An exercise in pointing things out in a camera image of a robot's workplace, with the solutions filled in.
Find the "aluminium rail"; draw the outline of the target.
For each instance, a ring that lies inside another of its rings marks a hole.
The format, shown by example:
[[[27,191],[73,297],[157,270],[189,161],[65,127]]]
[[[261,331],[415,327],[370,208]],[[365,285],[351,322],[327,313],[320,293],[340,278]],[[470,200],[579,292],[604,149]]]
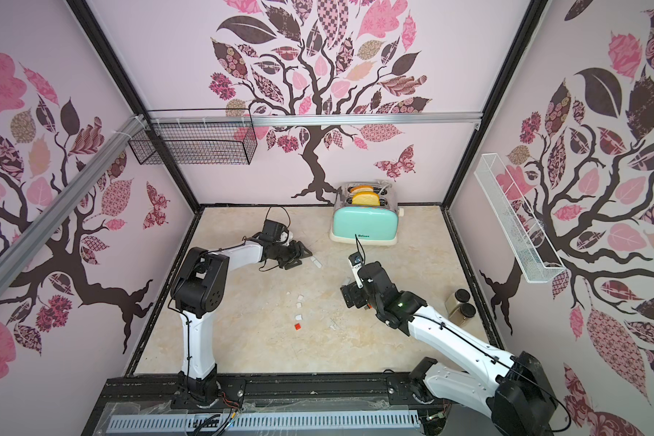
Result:
[[[90,188],[96,184],[96,180],[114,163],[114,160],[127,147],[129,139],[142,131],[144,127],[143,116],[138,114],[129,118],[119,130],[114,131],[102,151],[68,183],[45,209],[45,212],[27,227],[16,243],[0,256],[0,296],[50,239],[56,228],[74,211]]]
[[[196,116],[196,117],[158,117],[152,118],[153,125],[192,124],[210,125],[214,123],[234,123],[240,125],[269,126],[309,126],[309,125],[439,125],[473,124],[479,125],[483,113],[444,112],[412,114],[304,114],[303,116]]]

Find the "glass jar black lid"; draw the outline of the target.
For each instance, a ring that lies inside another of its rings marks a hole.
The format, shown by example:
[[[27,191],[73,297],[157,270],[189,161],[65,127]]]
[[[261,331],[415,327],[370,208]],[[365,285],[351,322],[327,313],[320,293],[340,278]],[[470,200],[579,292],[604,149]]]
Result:
[[[476,307],[471,303],[464,303],[458,306],[450,315],[449,321],[458,327],[465,325],[473,320],[477,315]]]
[[[446,312],[452,315],[461,305],[470,301],[471,294],[465,289],[458,289],[453,292],[445,301]]]

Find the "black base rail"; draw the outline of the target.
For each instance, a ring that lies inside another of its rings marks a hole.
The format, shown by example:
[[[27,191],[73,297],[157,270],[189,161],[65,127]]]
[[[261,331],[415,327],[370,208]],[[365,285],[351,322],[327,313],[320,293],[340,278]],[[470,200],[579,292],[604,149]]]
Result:
[[[492,421],[449,400],[420,403],[414,399],[407,372],[356,372],[356,374],[221,374],[220,396],[203,406],[182,392],[172,374],[148,374],[110,379],[105,383],[83,434],[106,435],[104,427],[114,415],[162,415],[228,412],[417,412],[421,428],[313,431],[230,432],[224,423],[203,432],[205,423],[190,434],[146,433],[119,435],[496,435]]]

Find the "black corner frame post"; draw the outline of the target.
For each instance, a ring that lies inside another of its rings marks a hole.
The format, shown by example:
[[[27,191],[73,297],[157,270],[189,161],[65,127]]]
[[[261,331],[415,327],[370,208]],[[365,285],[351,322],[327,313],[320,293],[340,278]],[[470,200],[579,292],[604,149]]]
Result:
[[[135,116],[143,116],[145,132],[149,138],[149,142],[154,147],[154,152],[161,158],[163,165],[167,172],[169,172],[177,188],[180,190],[183,198],[185,198],[185,201],[194,213],[199,213],[202,210],[201,204],[196,199],[189,183],[183,176],[183,173],[174,160],[171,152],[168,150],[167,144],[158,134],[156,134],[156,131],[152,129],[152,119],[150,114],[134,87],[131,78],[125,71],[123,64],[114,52],[105,32],[94,16],[93,10],[89,7],[87,1],[66,0],[65,3],[68,5],[74,18],[85,32],[85,35],[105,65],[106,70],[114,80],[116,87],[132,110],[133,114]]]

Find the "aluminium rail left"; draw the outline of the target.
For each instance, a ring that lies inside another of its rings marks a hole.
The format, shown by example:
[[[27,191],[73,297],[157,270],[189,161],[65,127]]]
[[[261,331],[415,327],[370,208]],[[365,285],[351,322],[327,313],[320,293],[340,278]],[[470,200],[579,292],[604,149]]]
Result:
[[[68,183],[45,209],[45,212],[27,227],[16,243],[0,256],[0,296],[50,239],[56,228],[74,211],[90,188],[96,184],[96,180],[114,163],[114,160],[127,147],[129,139],[142,131],[144,127],[143,116],[138,114],[129,118],[119,130],[114,131],[102,151]]]

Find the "white usb drive green stripe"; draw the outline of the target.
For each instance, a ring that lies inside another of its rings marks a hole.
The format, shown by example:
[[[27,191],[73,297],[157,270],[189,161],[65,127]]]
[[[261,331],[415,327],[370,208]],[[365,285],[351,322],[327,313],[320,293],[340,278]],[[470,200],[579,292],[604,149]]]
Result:
[[[311,256],[311,261],[317,268],[323,268],[323,264],[315,256]]]

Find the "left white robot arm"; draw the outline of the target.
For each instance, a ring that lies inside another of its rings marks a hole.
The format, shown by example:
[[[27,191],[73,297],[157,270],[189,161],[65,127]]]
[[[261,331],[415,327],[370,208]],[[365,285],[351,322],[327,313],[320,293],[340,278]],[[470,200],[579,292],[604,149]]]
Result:
[[[294,239],[287,225],[266,219],[261,232],[239,245],[207,250],[194,247],[186,254],[171,289],[173,311],[183,323],[185,362],[178,381],[187,397],[203,406],[220,396],[217,361],[213,351],[214,313],[225,297],[227,276],[248,265],[276,262],[290,270],[312,257],[312,252]]]

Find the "mint green toaster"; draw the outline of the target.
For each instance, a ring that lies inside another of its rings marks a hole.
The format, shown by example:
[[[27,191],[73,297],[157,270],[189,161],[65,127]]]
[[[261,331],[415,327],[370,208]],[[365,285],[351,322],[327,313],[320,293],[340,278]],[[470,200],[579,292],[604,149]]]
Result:
[[[374,191],[384,206],[368,207],[352,204],[352,196],[361,191]],[[339,186],[332,214],[330,239],[336,243],[392,246],[398,241],[399,203],[391,183],[350,182]]]

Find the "aluminium rail back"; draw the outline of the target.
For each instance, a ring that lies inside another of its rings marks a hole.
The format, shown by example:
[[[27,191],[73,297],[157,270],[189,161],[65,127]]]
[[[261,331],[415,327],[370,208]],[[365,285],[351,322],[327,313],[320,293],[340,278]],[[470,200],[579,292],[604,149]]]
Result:
[[[234,123],[240,125],[269,126],[309,126],[309,125],[439,125],[473,124],[479,125],[483,113],[444,112],[412,114],[304,114],[303,116],[196,116],[196,117],[158,117],[152,118],[153,125],[192,124],[210,125],[214,123]]]

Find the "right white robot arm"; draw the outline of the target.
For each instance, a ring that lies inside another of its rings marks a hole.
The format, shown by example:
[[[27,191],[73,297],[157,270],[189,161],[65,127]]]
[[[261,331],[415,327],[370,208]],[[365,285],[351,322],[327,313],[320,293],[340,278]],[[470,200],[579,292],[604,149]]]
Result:
[[[550,420],[563,407],[540,361],[485,343],[440,314],[425,299],[399,290],[379,262],[349,257],[354,280],[340,289],[348,307],[374,309],[392,330],[428,344],[456,364],[424,359],[411,372],[414,399],[449,400],[489,418],[503,435],[552,435]]]

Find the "toast slice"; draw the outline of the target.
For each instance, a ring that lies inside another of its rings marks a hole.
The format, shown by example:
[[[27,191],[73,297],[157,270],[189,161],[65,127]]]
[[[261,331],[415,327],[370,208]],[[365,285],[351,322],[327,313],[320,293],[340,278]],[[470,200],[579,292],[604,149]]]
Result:
[[[352,204],[357,206],[381,207],[384,201],[379,194],[374,191],[361,191],[354,194],[351,198]]]

